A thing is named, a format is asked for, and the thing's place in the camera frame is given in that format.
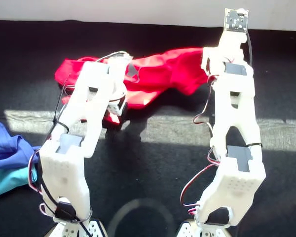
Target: dark floor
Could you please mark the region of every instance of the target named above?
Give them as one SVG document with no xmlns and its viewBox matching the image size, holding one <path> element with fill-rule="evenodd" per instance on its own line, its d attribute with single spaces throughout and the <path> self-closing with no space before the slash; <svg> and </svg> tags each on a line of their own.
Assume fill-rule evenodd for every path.
<svg viewBox="0 0 296 237">
<path fill-rule="evenodd" d="M 41 145 L 59 93 L 54 72 L 65 58 L 117 50 L 137 58 L 177 47 L 211 46 L 221 32 L 221 28 L 2 21 L 0 121 L 11 134 L 21 133 L 32 145 Z M 267 178 L 239 236 L 296 236 L 296 32 L 252 30 L 250 35 Z M 130 122 L 120 133 L 103 131 L 93 158 L 85 161 L 94 218 L 107 227 L 125 203 L 144 197 L 162 203 L 176 227 L 189 217 L 179 196 L 184 184 L 207 165 L 208 131 L 191 122 L 206 96 L 206 86 L 190 97 L 169 90 L 147 109 L 130 111 Z M 238 134 L 231 131 L 227 141 L 237 143 Z M 186 199 L 199 199 L 213 175 L 211 170 L 197 180 Z M 43 236 L 53 223 L 40 214 L 39 203 L 27 186 L 0 196 L 0 237 Z M 158 212 L 142 208 L 126 216 L 116 236 L 165 236 L 167 229 Z"/>
</svg>

